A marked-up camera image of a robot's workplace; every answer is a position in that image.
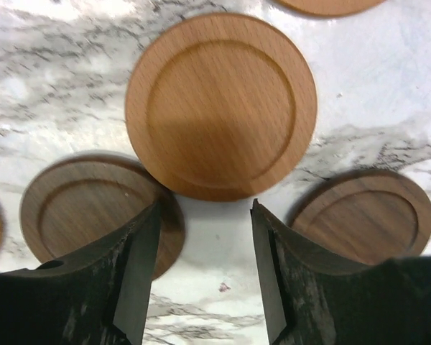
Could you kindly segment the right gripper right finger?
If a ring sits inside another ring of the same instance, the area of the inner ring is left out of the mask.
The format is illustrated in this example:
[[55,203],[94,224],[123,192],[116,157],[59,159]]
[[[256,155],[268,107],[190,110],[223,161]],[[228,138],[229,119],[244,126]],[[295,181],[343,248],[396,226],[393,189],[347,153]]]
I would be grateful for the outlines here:
[[367,266],[250,214],[270,344],[431,344],[431,257]]

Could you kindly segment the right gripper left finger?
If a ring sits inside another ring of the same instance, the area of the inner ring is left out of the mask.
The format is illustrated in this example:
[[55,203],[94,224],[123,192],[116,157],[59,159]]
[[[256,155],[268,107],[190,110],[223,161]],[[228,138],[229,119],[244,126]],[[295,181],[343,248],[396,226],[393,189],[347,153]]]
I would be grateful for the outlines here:
[[0,273],[0,344],[140,344],[161,206],[33,270]]

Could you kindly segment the dark wood coaster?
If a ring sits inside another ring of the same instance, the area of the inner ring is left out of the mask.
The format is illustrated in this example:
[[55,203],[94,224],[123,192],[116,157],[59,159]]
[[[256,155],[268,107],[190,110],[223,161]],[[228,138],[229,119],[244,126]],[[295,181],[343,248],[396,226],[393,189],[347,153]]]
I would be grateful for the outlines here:
[[431,201],[397,172],[352,170],[304,195],[288,225],[330,252],[372,266],[423,252],[431,237]]
[[45,168],[22,196],[22,234],[44,263],[110,234],[156,201],[162,205],[157,279],[183,250],[185,221],[172,192],[134,160],[81,155]]

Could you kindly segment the light wood coaster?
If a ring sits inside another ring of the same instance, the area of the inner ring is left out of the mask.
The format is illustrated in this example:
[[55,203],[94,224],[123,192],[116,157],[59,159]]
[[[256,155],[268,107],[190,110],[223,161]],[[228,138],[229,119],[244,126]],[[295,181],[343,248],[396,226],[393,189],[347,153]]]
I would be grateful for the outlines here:
[[286,177],[318,112],[302,53],[276,27],[211,13],[165,30],[129,80],[125,120],[137,157],[161,184],[204,201],[237,201]]
[[342,17],[383,3],[384,0],[279,0],[281,5],[318,17]]

